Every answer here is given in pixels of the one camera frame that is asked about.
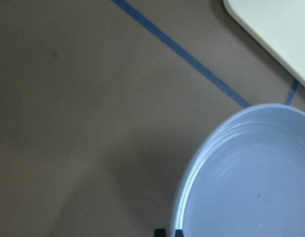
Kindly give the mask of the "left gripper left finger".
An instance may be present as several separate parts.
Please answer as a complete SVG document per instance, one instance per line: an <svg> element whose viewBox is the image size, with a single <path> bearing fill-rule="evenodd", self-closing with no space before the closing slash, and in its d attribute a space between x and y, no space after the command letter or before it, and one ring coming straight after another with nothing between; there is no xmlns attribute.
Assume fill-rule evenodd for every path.
<svg viewBox="0 0 305 237"><path fill-rule="evenodd" d="M166 237L166 229L155 229L154 237Z"/></svg>

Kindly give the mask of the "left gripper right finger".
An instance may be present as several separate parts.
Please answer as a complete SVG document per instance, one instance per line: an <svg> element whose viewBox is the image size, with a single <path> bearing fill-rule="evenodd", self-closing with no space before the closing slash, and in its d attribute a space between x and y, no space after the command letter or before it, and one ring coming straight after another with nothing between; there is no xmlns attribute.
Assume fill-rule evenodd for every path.
<svg viewBox="0 0 305 237"><path fill-rule="evenodd" d="M176 229L174 233L174 237L183 237L183 230Z"/></svg>

